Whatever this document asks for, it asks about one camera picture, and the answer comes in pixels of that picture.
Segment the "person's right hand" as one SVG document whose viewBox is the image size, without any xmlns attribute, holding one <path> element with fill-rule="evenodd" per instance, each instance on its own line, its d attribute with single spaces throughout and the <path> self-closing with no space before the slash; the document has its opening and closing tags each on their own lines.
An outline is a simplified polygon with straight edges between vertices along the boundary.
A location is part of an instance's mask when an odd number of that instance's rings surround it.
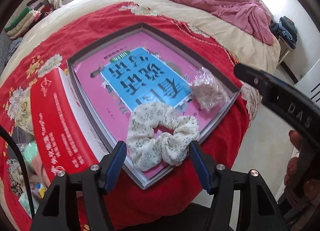
<svg viewBox="0 0 320 231">
<path fill-rule="evenodd" d="M 289 139 L 299 156 L 287 164 L 284 193 L 291 205 L 301 207 L 319 200 L 319 146 L 308 143 L 295 130 L 289 131 Z"/>
</svg>

